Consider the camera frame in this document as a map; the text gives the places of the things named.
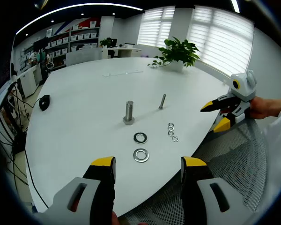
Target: ceiling light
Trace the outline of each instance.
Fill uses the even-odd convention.
[[[236,0],[231,0],[231,2],[232,2],[232,5],[233,5],[233,8],[234,8],[234,11],[239,13],[239,8],[238,8],[237,1]]]
[[[72,6],[66,6],[66,7],[63,7],[63,8],[58,8],[58,9],[55,9],[49,13],[46,13],[44,15],[41,15],[40,17],[34,19],[33,21],[29,22],[28,24],[26,24],[25,26],[23,26],[21,29],[19,29],[17,32],[16,32],[16,35],[18,33],[20,33],[22,30],[24,30],[26,27],[28,27],[29,25],[31,25],[32,23],[34,23],[35,21],[47,16],[47,15],[50,15],[52,13],[56,13],[58,11],[61,11],[61,10],[64,10],[64,9],[67,9],[67,8],[73,8],[73,7],[81,7],[81,6],[94,6],[94,5],[101,5],[101,6],[119,6],[119,7],[126,7],[126,8],[132,8],[132,9],[135,9],[135,10],[139,10],[139,11],[142,11],[142,8],[137,8],[137,7],[133,7],[133,6],[127,6],[127,5],[122,5],[122,4],[115,4],[115,3],[83,3],[83,4],[77,4],[77,5],[72,5]]]

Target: white sleeve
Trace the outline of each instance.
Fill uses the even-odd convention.
[[[271,206],[281,192],[281,112],[264,130],[267,142],[267,180],[260,209]]]

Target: shelf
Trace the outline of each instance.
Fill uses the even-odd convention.
[[[66,55],[66,54],[67,54],[67,53],[61,54],[61,55],[58,55],[58,56],[54,56],[52,59],[57,58],[57,57],[62,56],[62,55]]]
[[[81,40],[75,40],[75,41],[70,41],[70,42],[76,42],[76,41],[83,41],[83,40],[90,40],[90,39],[98,39],[98,37],[90,37],[90,38],[85,38],[85,39],[81,39]]]
[[[84,29],[72,30],[72,32],[73,32],[73,31],[81,31],[81,30],[99,29],[99,28],[100,28],[100,27],[84,28]]]
[[[53,37],[56,37],[56,36],[59,36],[59,35],[67,34],[67,33],[69,33],[69,31],[62,32],[60,34],[55,34],[55,35],[52,35],[51,37],[48,37],[48,38],[53,38]]]
[[[61,68],[61,67],[65,67],[65,66],[67,66],[67,65],[66,65],[66,64],[62,64],[62,65],[60,65],[60,66],[53,67],[53,68],[51,68],[50,70],[59,69],[59,68]]]
[[[61,46],[61,45],[67,45],[67,44],[69,44],[68,42],[67,43],[62,43],[62,44],[60,44],[60,45],[56,45],[56,46],[54,46],[54,47],[50,47],[50,48],[57,48],[58,46]]]

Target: computer monitor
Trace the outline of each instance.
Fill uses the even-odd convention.
[[[111,46],[115,47],[117,45],[117,39],[111,39]]]

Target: metal screw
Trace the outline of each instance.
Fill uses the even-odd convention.
[[[163,95],[163,98],[161,99],[160,106],[158,107],[159,110],[163,109],[164,100],[165,100],[165,94]]]
[[[126,102],[126,115],[123,121],[126,125],[132,125],[134,123],[134,117],[132,116],[133,101]]]

